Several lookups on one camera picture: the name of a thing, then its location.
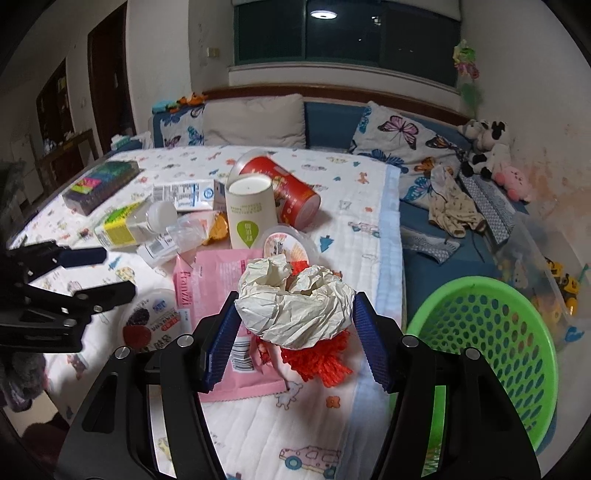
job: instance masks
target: red yarn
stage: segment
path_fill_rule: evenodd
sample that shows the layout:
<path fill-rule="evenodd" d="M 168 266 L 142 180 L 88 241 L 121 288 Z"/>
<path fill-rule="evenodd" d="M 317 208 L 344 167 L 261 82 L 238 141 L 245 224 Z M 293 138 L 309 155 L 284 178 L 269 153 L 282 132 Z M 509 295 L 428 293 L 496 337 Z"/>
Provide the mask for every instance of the red yarn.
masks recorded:
<path fill-rule="evenodd" d="M 298 372 L 304 382 L 312 380 L 318 375 L 325 387 L 335 387 L 340 384 L 347 375 L 353 371 L 344 366 L 339 357 L 339 352 L 347 348 L 347 339 L 350 333 L 347 330 L 340 332 L 331 340 L 320 340 L 316 345 L 303 350 L 281 349 L 283 363 L 289 364 Z"/>

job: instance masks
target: beige pillow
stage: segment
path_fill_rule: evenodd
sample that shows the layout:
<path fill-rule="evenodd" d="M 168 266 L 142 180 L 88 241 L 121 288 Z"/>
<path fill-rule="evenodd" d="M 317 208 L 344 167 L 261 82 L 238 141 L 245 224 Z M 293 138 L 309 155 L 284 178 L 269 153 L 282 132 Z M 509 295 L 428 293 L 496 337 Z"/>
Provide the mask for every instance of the beige pillow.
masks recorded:
<path fill-rule="evenodd" d="M 208 102 L 203 136 L 206 145 L 305 148 L 304 99 L 294 94 Z"/>

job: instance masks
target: green plastic basket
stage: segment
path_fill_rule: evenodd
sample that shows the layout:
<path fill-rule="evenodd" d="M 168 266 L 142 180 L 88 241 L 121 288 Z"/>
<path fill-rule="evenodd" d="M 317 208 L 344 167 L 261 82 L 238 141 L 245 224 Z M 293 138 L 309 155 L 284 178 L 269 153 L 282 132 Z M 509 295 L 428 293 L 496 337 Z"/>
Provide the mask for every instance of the green plastic basket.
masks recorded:
<path fill-rule="evenodd" d="M 487 277 L 448 282 L 421 305 L 407 334 L 435 350 L 478 348 L 508 393 L 531 444 L 546 434 L 558 395 L 556 351 L 534 306 L 518 291 Z M 437 387 L 424 474 L 437 469 L 445 418 L 445 387 Z"/>

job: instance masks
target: crumpled paper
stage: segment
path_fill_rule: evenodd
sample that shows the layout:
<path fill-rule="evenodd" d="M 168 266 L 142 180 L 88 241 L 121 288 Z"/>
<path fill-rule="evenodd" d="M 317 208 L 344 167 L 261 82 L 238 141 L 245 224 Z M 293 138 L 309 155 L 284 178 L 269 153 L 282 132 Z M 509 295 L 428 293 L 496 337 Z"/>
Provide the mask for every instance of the crumpled paper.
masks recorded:
<path fill-rule="evenodd" d="M 312 265 L 285 289 L 285 255 L 251 261 L 235 302 L 242 322 L 264 341 L 290 350 L 312 347 L 351 325 L 355 291 L 327 268 Z"/>

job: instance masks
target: pillow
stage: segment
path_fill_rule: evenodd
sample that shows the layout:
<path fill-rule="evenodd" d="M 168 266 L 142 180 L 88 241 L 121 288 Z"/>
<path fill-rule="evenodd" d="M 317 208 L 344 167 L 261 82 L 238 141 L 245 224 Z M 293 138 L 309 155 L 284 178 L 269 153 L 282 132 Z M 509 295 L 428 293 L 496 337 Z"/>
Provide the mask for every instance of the pillow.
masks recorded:
<path fill-rule="evenodd" d="M 160 121 L 160 131 L 167 148 L 203 145 L 204 105 L 183 109 Z"/>
<path fill-rule="evenodd" d="M 209 102 L 203 117 L 206 145 L 306 147 L 301 95 Z"/>
<path fill-rule="evenodd" d="M 396 110 L 369 102 L 351 140 L 350 153 L 400 168 L 400 199 L 428 209 L 431 170 L 437 164 L 459 171 L 465 152 Z"/>

